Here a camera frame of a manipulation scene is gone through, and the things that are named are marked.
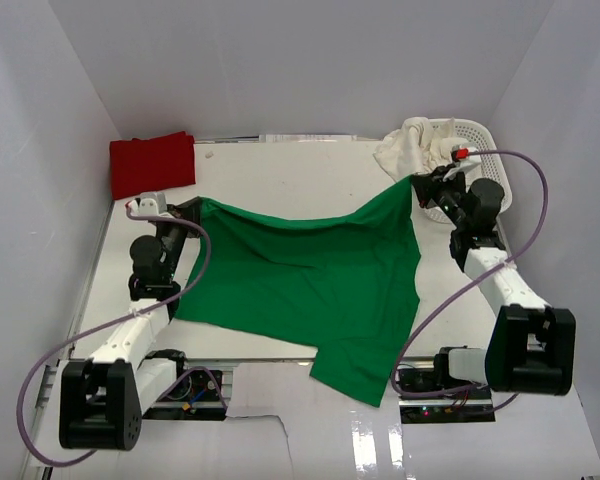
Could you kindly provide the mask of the green t shirt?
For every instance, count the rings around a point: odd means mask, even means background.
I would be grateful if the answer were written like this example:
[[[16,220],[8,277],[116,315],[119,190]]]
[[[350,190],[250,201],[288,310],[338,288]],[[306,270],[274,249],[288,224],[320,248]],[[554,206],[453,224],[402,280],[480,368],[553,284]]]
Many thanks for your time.
[[[311,376],[379,406],[419,307],[420,250],[402,180],[335,218],[290,220],[211,198],[179,320],[316,349]]]

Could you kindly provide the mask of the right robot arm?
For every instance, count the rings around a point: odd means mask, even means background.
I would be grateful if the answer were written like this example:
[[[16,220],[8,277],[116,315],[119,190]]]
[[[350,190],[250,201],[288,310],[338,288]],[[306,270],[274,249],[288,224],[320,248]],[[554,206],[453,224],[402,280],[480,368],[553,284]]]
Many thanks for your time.
[[[498,392],[564,396],[572,385],[576,321],[553,308],[511,264],[496,231],[504,190],[488,178],[471,185],[463,174],[411,179],[418,202],[439,208],[454,225],[450,253],[460,270],[477,282],[496,321],[487,348],[444,347],[435,358],[433,390],[452,399],[468,382]]]

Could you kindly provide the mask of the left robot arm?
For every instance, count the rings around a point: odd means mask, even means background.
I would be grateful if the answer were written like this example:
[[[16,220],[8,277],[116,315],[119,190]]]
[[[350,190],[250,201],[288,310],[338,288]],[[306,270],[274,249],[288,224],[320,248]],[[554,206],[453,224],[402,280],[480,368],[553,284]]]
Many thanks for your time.
[[[191,374],[176,350],[155,352],[158,334],[173,320],[183,288],[175,279],[185,242],[206,240],[202,200],[167,203],[161,192],[144,193],[126,206],[133,220],[154,225],[152,235],[129,248],[127,320],[84,359],[71,360],[60,381],[59,443],[65,449],[129,451],[137,443],[142,416],[164,394],[185,396]]]

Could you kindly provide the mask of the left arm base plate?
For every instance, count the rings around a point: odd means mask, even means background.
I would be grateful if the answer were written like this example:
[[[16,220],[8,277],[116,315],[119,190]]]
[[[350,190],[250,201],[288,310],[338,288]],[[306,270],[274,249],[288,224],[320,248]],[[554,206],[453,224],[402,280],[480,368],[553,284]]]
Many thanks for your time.
[[[229,400],[223,391],[224,372],[211,369],[193,371],[172,393],[160,399],[143,416],[144,420],[224,421],[226,408],[221,399]]]

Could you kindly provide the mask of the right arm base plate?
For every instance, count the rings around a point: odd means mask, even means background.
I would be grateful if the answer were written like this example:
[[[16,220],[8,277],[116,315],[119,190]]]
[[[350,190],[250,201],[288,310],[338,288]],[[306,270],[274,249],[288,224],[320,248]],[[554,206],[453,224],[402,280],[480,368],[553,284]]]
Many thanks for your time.
[[[456,380],[439,384],[432,367],[409,364],[400,367],[397,379],[399,386],[410,393],[467,385]],[[416,399],[402,396],[399,400],[403,425],[489,423],[495,421],[493,407],[492,395],[486,388]]]

